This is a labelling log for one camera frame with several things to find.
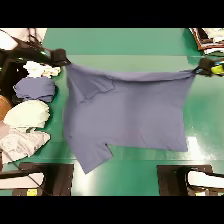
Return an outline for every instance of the stack of fabric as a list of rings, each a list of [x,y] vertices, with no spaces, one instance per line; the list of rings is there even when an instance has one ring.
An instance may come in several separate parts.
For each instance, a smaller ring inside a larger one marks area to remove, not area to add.
[[[224,56],[224,28],[189,28],[204,55]]]
[[[21,79],[13,88],[23,102],[8,108],[0,119],[0,149],[2,163],[8,163],[32,156],[50,139],[44,128],[50,117],[49,107],[55,94],[55,84],[51,76],[57,76],[60,68],[52,68],[28,61],[24,66],[29,75]]]

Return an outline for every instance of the dark cloth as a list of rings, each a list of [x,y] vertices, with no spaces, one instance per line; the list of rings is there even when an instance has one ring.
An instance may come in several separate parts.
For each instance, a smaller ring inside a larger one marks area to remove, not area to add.
[[[16,96],[26,100],[51,102],[55,94],[55,84],[47,77],[23,78],[14,87]]]
[[[85,173],[113,157],[108,144],[187,151],[182,107],[192,71],[66,69],[64,134]]]

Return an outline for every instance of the crumpled blue cloth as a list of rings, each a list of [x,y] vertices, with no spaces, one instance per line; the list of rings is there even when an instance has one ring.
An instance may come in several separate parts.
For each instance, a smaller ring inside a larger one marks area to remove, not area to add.
[[[85,173],[113,157],[108,144],[187,151],[182,107],[192,71],[66,69],[64,135]]]
[[[51,102],[55,94],[55,84],[47,77],[23,78],[15,86],[18,98],[26,100],[41,100]]]

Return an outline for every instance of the stack of folded clothes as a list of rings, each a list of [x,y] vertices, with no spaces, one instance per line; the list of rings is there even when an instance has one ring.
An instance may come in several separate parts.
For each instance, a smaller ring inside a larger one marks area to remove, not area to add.
[[[224,56],[224,28],[189,28],[198,50],[205,55]]]

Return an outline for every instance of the green table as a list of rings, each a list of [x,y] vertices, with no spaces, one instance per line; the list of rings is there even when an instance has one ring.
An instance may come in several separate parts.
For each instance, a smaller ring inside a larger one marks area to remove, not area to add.
[[[182,28],[48,29],[44,46],[64,48],[74,63],[114,71],[178,71],[195,68],[200,59],[191,33]],[[197,77],[193,83],[184,107],[189,152],[110,146],[114,158],[87,175],[63,137],[66,72],[54,80],[59,91],[43,130],[51,140],[20,162],[74,163],[72,195],[159,195],[158,164],[211,164],[215,172],[224,173],[224,79]],[[12,164],[4,166],[11,169]]]

